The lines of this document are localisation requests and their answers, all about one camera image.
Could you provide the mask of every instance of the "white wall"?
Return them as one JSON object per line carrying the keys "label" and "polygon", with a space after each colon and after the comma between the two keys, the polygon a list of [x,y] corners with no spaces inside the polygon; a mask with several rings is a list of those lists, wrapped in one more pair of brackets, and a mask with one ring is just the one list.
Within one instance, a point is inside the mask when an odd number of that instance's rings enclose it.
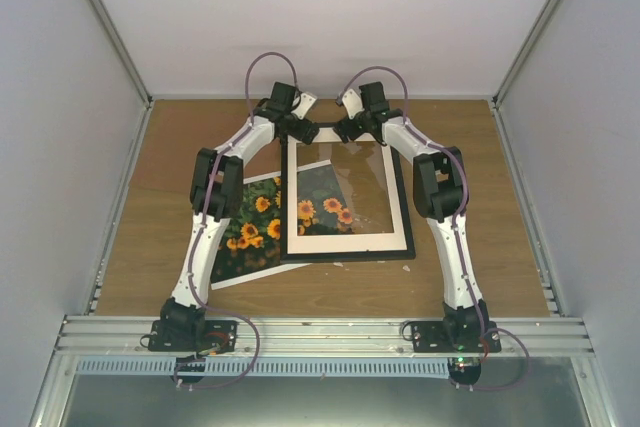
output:
{"label": "white wall", "polygon": [[[498,89],[545,0],[103,1],[156,96],[241,95],[251,60],[275,49],[322,96],[382,63],[414,95],[482,97]],[[288,74],[278,59],[254,72],[257,94]]]}
{"label": "white wall", "polygon": [[0,425],[81,313],[142,104],[85,0],[0,0]]}
{"label": "white wall", "polygon": [[503,106],[570,314],[638,425],[640,4],[565,0]]}

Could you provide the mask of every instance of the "black picture frame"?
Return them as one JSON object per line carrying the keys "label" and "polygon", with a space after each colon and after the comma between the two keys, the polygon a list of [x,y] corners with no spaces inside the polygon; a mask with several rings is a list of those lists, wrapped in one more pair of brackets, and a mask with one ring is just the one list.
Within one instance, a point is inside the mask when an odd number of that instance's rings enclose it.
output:
{"label": "black picture frame", "polygon": [[[332,129],[333,123],[319,124],[320,128]],[[320,263],[320,262],[362,262],[379,260],[410,260],[416,258],[415,243],[413,241],[413,230],[409,217],[409,205],[405,190],[404,178],[402,177],[402,166],[400,154],[396,149],[389,146],[391,151],[393,177],[395,179],[398,202],[400,206],[400,218],[402,220],[402,232],[406,242],[406,248],[400,250],[376,250],[376,251],[351,251],[351,252],[315,252],[315,253],[291,253],[289,252],[288,241],[288,185],[289,185],[289,137],[281,143],[281,238],[280,238],[280,260],[282,263]]]}

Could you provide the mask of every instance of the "wooden board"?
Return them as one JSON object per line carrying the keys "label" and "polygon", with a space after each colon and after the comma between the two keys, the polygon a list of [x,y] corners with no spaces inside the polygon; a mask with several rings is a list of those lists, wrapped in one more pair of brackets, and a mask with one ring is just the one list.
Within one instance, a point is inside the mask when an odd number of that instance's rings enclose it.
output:
{"label": "wooden board", "polygon": [[[98,315],[158,315],[175,285],[189,241],[188,191],[195,154],[232,135],[245,119],[243,108],[242,101],[156,103],[108,264]],[[310,118],[330,122],[343,112],[333,102],[322,101]],[[435,141],[462,150],[471,192],[469,245],[490,314],[548,315],[486,103],[412,101],[411,120]],[[262,155],[249,164],[254,167],[247,169],[247,176],[279,170],[276,143]],[[411,199],[407,162],[403,175]],[[413,208],[410,211],[415,260],[310,265],[214,291],[209,303],[247,315],[439,317],[443,286],[435,242],[426,221]]]}

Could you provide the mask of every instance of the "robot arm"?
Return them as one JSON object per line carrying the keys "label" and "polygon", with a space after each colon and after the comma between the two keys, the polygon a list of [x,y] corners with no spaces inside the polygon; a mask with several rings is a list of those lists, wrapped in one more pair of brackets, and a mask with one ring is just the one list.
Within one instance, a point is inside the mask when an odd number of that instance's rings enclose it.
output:
{"label": "robot arm", "polygon": [[[299,93],[293,86],[276,82],[271,97],[260,102],[253,118],[247,119],[231,139],[213,150],[200,150],[190,192],[191,240],[178,283],[162,307],[160,320],[153,324],[149,350],[202,352],[215,343],[216,339],[206,338],[209,331],[206,322],[211,321],[205,321],[202,304],[207,303],[211,271],[222,236],[242,203],[244,164],[275,138],[292,136],[310,144],[319,128],[304,117],[316,100],[312,94]],[[218,169],[210,187],[218,157]],[[208,190],[210,199],[205,206]]]}
{"label": "robot arm", "polygon": [[[346,108],[347,117],[334,130],[343,142],[356,140],[368,132],[379,143],[394,147],[412,164],[414,204],[431,228],[444,278],[444,330],[453,346],[477,344],[482,325],[489,325],[489,316],[473,273],[465,209],[456,216],[463,202],[460,172],[442,146],[404,119],[401,111],[390,109],[380,82],[363,85],[360,91],[358,95],[350,89],[338,99]],[[463,166],[457,148],[448,148],[446,152]],[[478,318],[476,304],[482,319]]]}

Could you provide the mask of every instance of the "glass pane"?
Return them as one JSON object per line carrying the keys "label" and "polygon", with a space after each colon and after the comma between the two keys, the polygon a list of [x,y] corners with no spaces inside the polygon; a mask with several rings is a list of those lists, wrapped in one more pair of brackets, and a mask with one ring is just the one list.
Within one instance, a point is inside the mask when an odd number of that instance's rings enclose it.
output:
{"label": "glass pane", "polygon": [[[78,376],[66,427],[588,425],[569,359],[533,359],[527,381],[496,393],[457,391],[447,380],[248,377],[220,390],[176,390],[168,377]],[[482,384],[521,373],[522,359],[491,359]],[[205,379],[221,382],[225,379]]]}
{"label": "glass pane", "polygon": [[376,142],[298,144],[298,235],[393,232]]}

